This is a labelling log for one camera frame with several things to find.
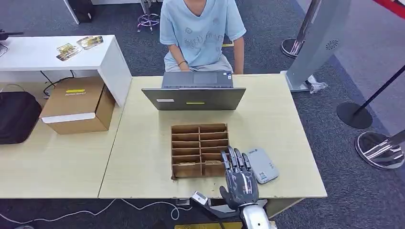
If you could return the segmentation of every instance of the white cable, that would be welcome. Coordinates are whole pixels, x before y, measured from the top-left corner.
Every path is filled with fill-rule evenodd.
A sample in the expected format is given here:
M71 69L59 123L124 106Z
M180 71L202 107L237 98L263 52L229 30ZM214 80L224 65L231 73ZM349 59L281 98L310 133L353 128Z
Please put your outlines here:
M17 86L17 87L21 88L23 91L25 91L25 89L24 89L23 87L21 87L20 85L14 84L14 83L9 83L8 85L4 86L4 87L0 90L0 93L2 93L3 90L6 89L6 87L8 87L8 86L10 86L10 85Z
M68 217L68 216L73 216L73 215L76 215L76 214L79 214L79 213L89 213L89 214L91 214L91 215L93 215L93 216L97 216L97 215L100 214L101 212L107 210L107 208L109 208L109 207L114 203L114 201L116 201L116 200L117 200L117 199L112 200L112 201L110 202L110 204L107 205L107 207L105 207L104 209L102 209L102 210L99 211L98 213L93 213L93 212L91 212L91 211L82 210L82 211L77 211L77 212L73 212L73 213L70 213L70 214L63 215L63 216L61 216L61 217L59 217L59 218L56 218L56 219L32 219L32 220L29 220L29 221L26 221L26 222L18 222L18 221L9 219L9 218L5 217L5 216L2 215L2 214L0 214L0 216L3 217L5 220L7 220L7 221L9 221L9 222L17 223L17 224L27 224L27 223L31 223L31 222L34 222L34 221L55 222L55 221L57 221L57 220L63 219L63 218ZM171 206L174 207L173 210L171 211L171 214L170 214L170 215L171 215L171 218L172 218L173 220L179 219L179 216L180 216L180 211L179 211L179 209L180 209L180 210L184 210L184 211L189 211L189 210L192 209L192 207L189 208L189 209L179 208L179 207L175 206L175 205L172 204L172 203L164 202L164 201L154 202L154 203L145 205L145 206L143 206L143 207L141 207L141 208L138 208L137 206L135 206L135 205L129 203L128 201L126 201L126 200L124 200L124 199L120 199L120 200L124 201L126 204L130 205L131 207L135 208L136 210L143 210L144 208L147 208L147 207L152 206L152 205L155 205L155 204L168 204L168 205L171 205ZM173 212L174 212L175 210L177 211L177 217L176 217L176 218L173 217Z

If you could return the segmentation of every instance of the speaker grille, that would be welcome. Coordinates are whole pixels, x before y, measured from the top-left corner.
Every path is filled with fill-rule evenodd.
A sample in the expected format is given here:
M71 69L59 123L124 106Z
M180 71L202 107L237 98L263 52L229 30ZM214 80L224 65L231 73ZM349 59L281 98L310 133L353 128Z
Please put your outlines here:
M338 44L339 44L339 40L331 40L331 41L328 41L328 43L326 43L325 48L327 50L332 50L332 49L336 48L338 46Z

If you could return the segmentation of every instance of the cardboard compartment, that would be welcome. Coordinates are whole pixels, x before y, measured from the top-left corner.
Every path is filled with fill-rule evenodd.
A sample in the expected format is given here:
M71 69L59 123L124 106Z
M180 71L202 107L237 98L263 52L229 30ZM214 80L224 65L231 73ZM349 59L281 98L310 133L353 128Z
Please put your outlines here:
M221 150L224 150L227 154L229 153L227 146L201 148L201 153L202 154L220 154Z
M172 134L198 134L198 125L174 125L171 127Z
M201 147L228 146L228 139L200 141Z
M184 156L172 156L171 162L172 164L180 164L180 163L200 163L201 157L200 155L184 155Z
M173 177L200 177L202 176L201 163L184 163L173 165Z
M219 161L222 162L221 154L201 154L201 162L207 163L207 161Z
M226 124L171 127L172 179L224 176L221 150L229 157Z
M228 139L228 132L201 133L200 140Z
M200 139L198 134L172 134L171 140L173 142L195 142L199 141Z
M199 148L181 148L181 149L172 149L172 156L184 156L184 155L200 155Z
M200 125L200 133L216 133L216 132L226 132L226 124L205 124Z
M202 165L202 175L206 177L223 177L225 176L225 167L223 163L205 163Z
M173 149L177 148L199 148L200 142L171 142L171 147Z

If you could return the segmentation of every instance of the chair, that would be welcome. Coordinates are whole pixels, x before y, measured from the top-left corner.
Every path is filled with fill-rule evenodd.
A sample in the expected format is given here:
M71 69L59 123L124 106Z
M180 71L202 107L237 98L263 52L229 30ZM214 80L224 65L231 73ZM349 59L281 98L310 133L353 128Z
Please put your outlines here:
M150 0L141 0L140 3L145 14L138 18L138 32L140 32L141 26L149 26L150 32L153 33L152 26L159 24L160 16L150 13L149 6L152 4Z

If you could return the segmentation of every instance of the black bag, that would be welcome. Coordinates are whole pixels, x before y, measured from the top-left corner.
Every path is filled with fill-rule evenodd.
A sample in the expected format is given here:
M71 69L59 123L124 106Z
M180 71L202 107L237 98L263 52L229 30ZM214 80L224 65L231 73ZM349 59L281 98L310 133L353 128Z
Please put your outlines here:
M28 92L0 93L0 145L24 142L34 129L41 105Z

